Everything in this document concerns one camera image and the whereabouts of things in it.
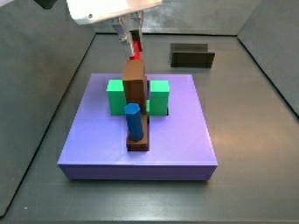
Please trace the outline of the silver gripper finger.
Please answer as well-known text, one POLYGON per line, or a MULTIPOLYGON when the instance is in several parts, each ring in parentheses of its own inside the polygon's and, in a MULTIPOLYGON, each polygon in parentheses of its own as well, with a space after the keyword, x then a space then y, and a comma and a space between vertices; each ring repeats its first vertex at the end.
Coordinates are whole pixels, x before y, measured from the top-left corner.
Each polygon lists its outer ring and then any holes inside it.
POLYGON ((127 29, 127 21, 124 17, 115 17, 109 20, 112 28, 117 34, 117 41, 123 46, 125 56, 135 56, 133 40, 129 30, 127 29))
POLYGON ((132 20, 132 28, 131 28, 131 35, 133 41, 137 43, 139 51, 143 51, 143 22, 144 22, 144 12, 136 11, 129 14, 132 20))

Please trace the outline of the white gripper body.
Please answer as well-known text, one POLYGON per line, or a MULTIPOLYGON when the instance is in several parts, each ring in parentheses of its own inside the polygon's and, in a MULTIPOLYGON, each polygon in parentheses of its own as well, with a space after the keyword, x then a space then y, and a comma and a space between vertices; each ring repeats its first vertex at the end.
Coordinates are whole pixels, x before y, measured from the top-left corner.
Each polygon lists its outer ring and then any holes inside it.
POLYGON ((69 15, 78 25, 151 9, 161 3, 163 0, 66 0, 69 15))

